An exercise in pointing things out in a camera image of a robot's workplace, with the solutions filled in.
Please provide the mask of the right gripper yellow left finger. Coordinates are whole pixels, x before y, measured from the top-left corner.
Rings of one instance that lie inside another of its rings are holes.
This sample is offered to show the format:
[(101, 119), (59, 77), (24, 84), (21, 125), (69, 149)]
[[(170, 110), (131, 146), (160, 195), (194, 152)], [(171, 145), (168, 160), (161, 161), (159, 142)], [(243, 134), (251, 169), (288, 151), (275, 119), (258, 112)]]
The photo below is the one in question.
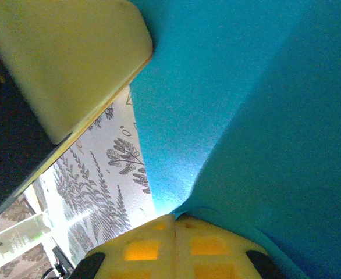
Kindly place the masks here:
[(175, 216), (163, 215), (93, 248), (71, 278), (175, 278)]

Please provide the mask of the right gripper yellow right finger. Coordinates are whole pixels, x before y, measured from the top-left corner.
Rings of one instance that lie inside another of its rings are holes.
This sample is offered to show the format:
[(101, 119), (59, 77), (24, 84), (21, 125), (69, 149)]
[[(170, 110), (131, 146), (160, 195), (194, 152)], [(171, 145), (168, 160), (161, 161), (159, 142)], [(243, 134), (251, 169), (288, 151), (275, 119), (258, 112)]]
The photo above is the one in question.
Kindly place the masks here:
[(176, 220), (176, 278), (278, 278), (258, 244), (191, 216)]

